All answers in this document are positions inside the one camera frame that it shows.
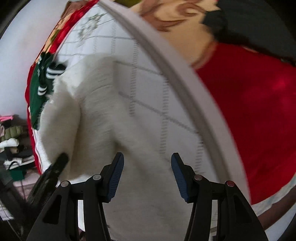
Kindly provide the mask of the white diamond floral cloth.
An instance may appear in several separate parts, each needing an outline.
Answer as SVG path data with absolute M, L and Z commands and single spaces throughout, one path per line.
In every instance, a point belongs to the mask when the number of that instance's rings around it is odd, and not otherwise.
M 118 4 L 96 3 L 70 28 L 54 59 L 68 69 L 94 54 L 113 59 L 118 95 L 161 157 L 171 165 L 177 152 L 208 180 L 233 180 L 250 196 L 242 162 L 214 99 L 152 27 Z M 48 164 L 38 130 L 40 159 Z

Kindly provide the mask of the red floral blanket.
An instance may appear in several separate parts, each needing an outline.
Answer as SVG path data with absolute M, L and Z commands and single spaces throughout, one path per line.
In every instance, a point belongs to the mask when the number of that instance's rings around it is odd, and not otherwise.
M 30 68 L 25 99 L 39 171 L 43 163 L 29 106 L 37 59 L 43 52 L 55 55 L 70 28 L 100 2 L 85 1 L 64 14 Z M 263 228 L 271 227 L 295 205 L 295 67 L 216 42 L 201 23 L 207 11 L 216 9 L 215 1 L 141 1 L 127 9 L 165 39 L 205 85 L 242 162 L 250 194 L 246 198 Z

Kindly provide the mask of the clothes rack with garments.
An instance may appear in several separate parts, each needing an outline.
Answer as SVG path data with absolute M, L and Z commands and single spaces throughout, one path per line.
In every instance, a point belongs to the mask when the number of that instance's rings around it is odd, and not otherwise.
M 1 116 L 1 218 L 23 209 L 39 178 L 29 127 L 17 116 Z

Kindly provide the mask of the green striped garment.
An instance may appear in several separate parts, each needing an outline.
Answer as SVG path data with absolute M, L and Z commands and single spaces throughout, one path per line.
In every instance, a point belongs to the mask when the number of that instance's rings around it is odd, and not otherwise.
M 41 53 L 30 82 L 30 114 L 31 125 L 35 130 L 39 129 L 40 116 L 45 102 L 53 93 L 54 80 L 63 74 L 66 66 L 54 61 L 54 55 L 47 52 Z

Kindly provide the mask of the white fluffy sweater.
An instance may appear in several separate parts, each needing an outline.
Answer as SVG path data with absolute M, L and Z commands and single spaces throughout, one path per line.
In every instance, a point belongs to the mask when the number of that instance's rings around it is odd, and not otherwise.
M 88 55 L 54 80 L 38 135 L 49 162 L 69 156 L 61 180 L 82 182 L 125 159 L 114 199 L 105 205 L 115 240 L 183 240 L 191 208 L 182 200 L 169 162 L 129 116 L 113 82 L 113 59 Z

